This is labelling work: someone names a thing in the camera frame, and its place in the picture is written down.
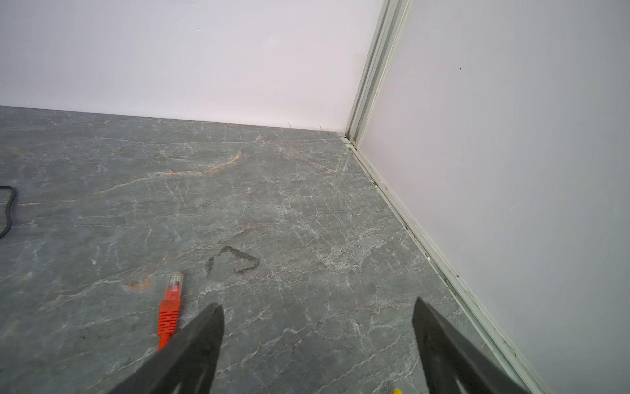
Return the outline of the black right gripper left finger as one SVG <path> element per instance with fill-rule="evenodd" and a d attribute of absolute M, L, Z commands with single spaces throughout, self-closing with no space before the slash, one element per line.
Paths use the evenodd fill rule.
<path fill-rule="evenodd" d="M 212 303 L 111 392 L 209 393 L 224 333 L 224 310 Z"/>

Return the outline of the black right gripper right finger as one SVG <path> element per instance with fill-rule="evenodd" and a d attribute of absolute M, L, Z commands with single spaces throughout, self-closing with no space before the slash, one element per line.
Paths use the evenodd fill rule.
<path fill-rule="evenodd" d="M 528 393 L 420 297 L 412 322 L 429 392 Z"/>

